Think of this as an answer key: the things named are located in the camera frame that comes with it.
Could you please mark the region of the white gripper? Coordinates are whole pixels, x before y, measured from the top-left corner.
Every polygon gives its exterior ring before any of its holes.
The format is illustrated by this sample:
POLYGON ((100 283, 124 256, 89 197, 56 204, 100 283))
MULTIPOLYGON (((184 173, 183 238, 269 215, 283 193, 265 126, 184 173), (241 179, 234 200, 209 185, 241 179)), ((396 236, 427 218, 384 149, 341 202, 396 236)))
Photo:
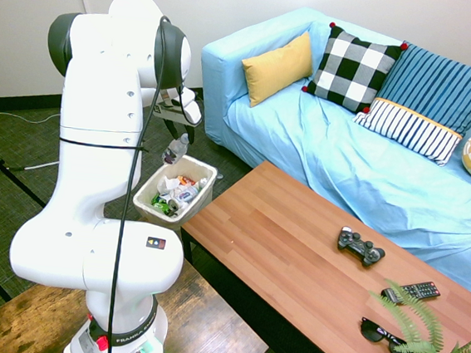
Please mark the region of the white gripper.
POLYGON ((194 127, 202 120, 201 110, 195 96, 194 91, 166 89, 159 92, 153 106, 153 115, 165 120, 164 124, 174 138, 179 137, 174 122, 185 124, 184 128, 190 144, 195 141, 194 127))

